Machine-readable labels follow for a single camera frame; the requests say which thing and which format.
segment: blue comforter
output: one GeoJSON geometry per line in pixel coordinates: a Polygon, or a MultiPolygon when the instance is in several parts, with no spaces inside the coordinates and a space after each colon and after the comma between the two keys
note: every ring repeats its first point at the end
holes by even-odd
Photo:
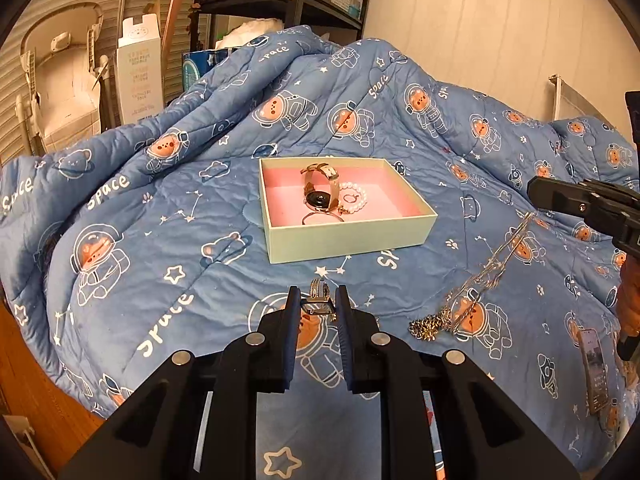
{"type": "MultiPolygon", "coordinates": [[[[614,360],[625,254],[607,237],[539,212],[456,337],[418,341],[408,323],[435,312],[533,210],[532,176],[638,190],[634,157],[593,118],[543,124],[434,80],[384,41],[338,49],[297,27],[251,41],[154,118],[12,160],[0,278],[39,364],[101,416],[177,349],[219,351],[254,330],[289,285],[344,283],[354,306],[415,349],[471,355],[588,468],[637,409],[614,360]],[[270,265],[257,159],[299,155],[389,160],[438,213],[427,242],[270,265]],[[580,327],[598,331],[607,364],[612,407],[600,419],[586,407],[580,327]]],[[[259,399],[258,477],[376,478],[379,403],[346,391],[336,327],[303,319],[297,357],[291,391],[259,399]]]]}

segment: jewelry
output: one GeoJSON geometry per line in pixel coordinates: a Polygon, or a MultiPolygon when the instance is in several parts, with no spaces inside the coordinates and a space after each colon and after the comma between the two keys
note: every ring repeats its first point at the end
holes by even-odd
{"type": "Polygon", "coordinates": [[[340,200],[340,181],[338,181],[338,172],[334,170],[326,162],[319,164],[310,164],[304,170],[300,170],[300,173],[306,173],[305,175],[305,204],[309,209],[316,212],[328,213],[338,207],[340,200]],[[323,174],[329,181],[329,190],[316,191],[316,187],[311,182],[314,171],[318,171],[323,174]]]}
{"type": "Polygon", "coordinates": [[[311,281],[309,296],[300,301],[300,308],[310,316],[330,316],[331,321],[335,321],[337,317],[334,302],[331,300],[329,285],[321,278],[314,278],[311,281]]]}
{"type": "Polygon", "coordinates": [[[344,222],[344,218],[341,218],[341,217],[340,217],[340,216],[338,216],[336,213],[332,213],[331,211],[313,211],[313,212],[311,212],[311,213],[309,213],[309,214],[305,215],[305,216],[302,218],[302,225],[306,225],[306,224],[305,224],[305,220],[306,220],[307,218],[309,218],[310,216],[313,216],[313,215],[331,215],[331,216],[333,216],[333,217],[337,218],[340,222],[344,222]]]}
{"type": "Polygon", "coordinates": [[[345,194],[342,198],[345,203],[353,205],[343,206],[342,204],[338,204],[338,211],[340,213],[347,214],[353,214],[357,211],[360,211],[360,209],[362,209],[367,203],[367,192],[360,186],[358,186],[358,184],[354,184],[353,182],[343,182],[342,184],[340,184],[340,190],[345,189],[352,189],[355,192],[355,194],[345,194]],[[353,202],[348,202],[348,200],[346,199],[348,196],[353,198],[353,202]]]}
{"type": "Polygon", "coordinates": [[[505,243],[503,243],[496,251],[494,251],[487,261],[486,265],[482,268],[480,272],[469,277],[462,286],[458,288],[454,288],[449,291],[449,293],[445,296],[445,304],[436,314],[429,314],[428,316],[423,317],[422,319],[415,319],[409,323],[409,332],[416,339],[421,339],[424,341],[434,341],[438,332],[441,330],[446,330],[447,332],[451,332],[453,335],[456,335],[460,325],[464,322],[467,316],[472,315],[475,311],[476,305],[480,303],[480,299],[482,295],[492,288],[495,288],[504,271],[506,269],[506,264],[509,261],[509,258],[513,255],[513,253],[518,248],[518,245],[522,242],[524,237],[527,235],[527,225],[529,221],[533,218],[535,213],[529,212],[527,213],[522,222],[513,233],[513,236],[505,243]],[[505,257],[504,261],[501,262],[498,257],[500,253],[507,248],[511,247],[510,252],[505,257]],[[470,305],[465,309],[465,311],[459,316],[453,315],[453,307],[456,304],[456,301],[466,294],[466,290],[469,285],[472,283],[478,283],[482,285],[482,288],[476,298],[473,298],[470,301],[470,305]]]}

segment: wooden floor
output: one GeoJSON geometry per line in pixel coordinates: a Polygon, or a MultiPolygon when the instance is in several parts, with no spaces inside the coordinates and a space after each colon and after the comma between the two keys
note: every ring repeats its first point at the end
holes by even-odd
{"type": "Polygon", "coordinates": [[[54,473],[102,423],[44,374],[1,303],[0,388],[11,414],[29,419],[36,445],[54,473]]]}

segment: white box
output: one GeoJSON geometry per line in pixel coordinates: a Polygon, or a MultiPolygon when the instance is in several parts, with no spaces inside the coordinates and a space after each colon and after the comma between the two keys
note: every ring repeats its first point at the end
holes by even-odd
{"type": "Polygon", "coordinates": [[[116,53],[116,89],[120,123],[137,123],[164,109],[161,74],[161,41],[155,14],[122,22],[122,37],[116,53]]]}
{"type": "MultiPolygon", "coordinates": [[[[259,178],[272,264],[422,245],[438,217],[383,158],[261,158],[259,178]],[[316,220],[322,223],[303,226],[302,217],[311,211],[304,204],[300,170],[316,162],[329,163],[340,182],[357,181],[368,190],[367,205],[353,216],[344,215],[344,222],[322,215],[316,220]]],[[[328,190],[317,171],[313,182],[317,190],[328,190]]]]}

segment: hand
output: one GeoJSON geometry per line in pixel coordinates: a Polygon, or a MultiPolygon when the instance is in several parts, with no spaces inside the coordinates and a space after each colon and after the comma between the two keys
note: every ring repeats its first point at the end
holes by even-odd
{"type": "Polygon", "coordinates": [[[620,327],[629,336],[640,333],[640,262],[629,254],[620,269],[616,314],[620,327]]]}

